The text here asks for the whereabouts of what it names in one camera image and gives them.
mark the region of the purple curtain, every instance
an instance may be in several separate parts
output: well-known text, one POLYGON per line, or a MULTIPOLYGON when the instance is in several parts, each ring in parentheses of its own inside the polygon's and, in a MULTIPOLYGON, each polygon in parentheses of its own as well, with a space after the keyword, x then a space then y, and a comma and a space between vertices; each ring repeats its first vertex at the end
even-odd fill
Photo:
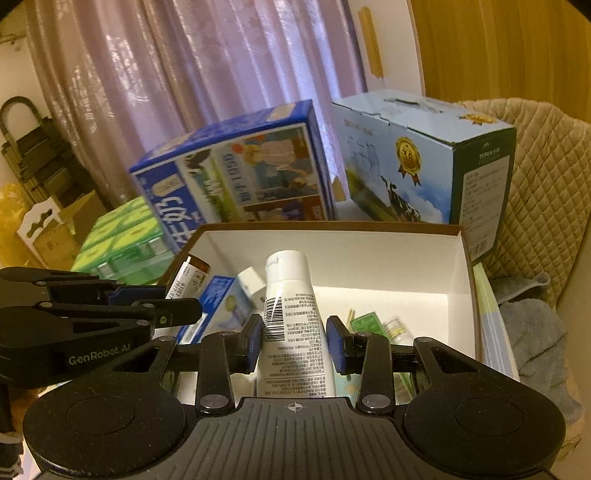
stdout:
POLYGON ((177 135, 312 98, 332 176, 346 184, 332 99, 362 91, 339 0, 26 0, 51 112, 103 192, 177 135))

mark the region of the gray cloth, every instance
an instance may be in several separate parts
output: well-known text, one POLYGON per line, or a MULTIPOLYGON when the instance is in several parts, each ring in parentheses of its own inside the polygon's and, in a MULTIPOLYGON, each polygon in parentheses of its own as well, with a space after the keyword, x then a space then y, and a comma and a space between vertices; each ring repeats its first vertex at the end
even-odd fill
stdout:
POLYGON ((541 293, 540 287, 547 284, 547 275, 533 280, 500 278, 491 282, 521 382, 552 400, 567 425, 571 425, 583 414, 583 407, 566 388, 566 328, 547 303, 524 298, 541 293))

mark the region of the white cap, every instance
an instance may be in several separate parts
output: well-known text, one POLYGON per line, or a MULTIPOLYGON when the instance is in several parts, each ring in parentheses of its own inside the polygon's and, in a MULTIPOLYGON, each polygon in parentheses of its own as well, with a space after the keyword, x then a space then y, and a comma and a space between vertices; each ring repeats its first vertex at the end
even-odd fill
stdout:
POLYGON ((311 283, 308 259, 302 252, 283 250, 267 258, 267 285, 283 280, 303 280, 311 283))

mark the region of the gold badge with ribbon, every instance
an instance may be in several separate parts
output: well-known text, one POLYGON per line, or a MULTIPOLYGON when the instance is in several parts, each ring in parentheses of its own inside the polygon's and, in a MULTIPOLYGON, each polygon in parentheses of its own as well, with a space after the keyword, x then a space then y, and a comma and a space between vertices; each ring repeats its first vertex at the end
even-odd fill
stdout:
POLYGON ((472 125, 495 124, 496 118, 484 113, 467 113, 460 117, 460 120, 471 120, 472 125))
POLYGON ((418 179, 418 172, 421 170, 421 154, 418 152, 417 146, 408 137, 400 137, 396 140, 396 155, 400 162, 398 171, 404 178, 408 173, 413 179, 413 183, 420 185, 421 181, 418 179))

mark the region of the quilted chair cover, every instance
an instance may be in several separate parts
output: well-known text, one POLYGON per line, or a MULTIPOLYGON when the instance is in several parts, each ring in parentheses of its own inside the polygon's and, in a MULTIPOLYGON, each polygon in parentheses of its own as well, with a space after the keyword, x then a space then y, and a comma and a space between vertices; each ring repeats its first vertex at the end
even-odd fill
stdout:
POLYGON ((521 98, 461 102, 517 129, 513 178, 489 278, 552 280, 554 306, 573 267, 591 209, 591 125, 546 102, 521 98))

